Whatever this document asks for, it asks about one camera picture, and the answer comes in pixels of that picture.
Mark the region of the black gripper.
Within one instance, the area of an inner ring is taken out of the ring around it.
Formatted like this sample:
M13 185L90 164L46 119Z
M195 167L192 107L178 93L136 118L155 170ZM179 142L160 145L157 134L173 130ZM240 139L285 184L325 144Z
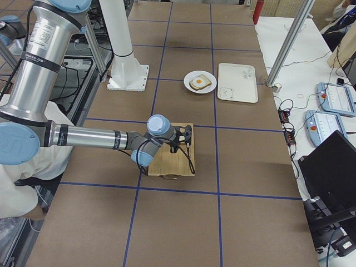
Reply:
M180 144L181 144L180 140L170 141L170 142L168 143L168 145L170 146L170 152L171 152L172 154L177 153L178 150L180 149Z

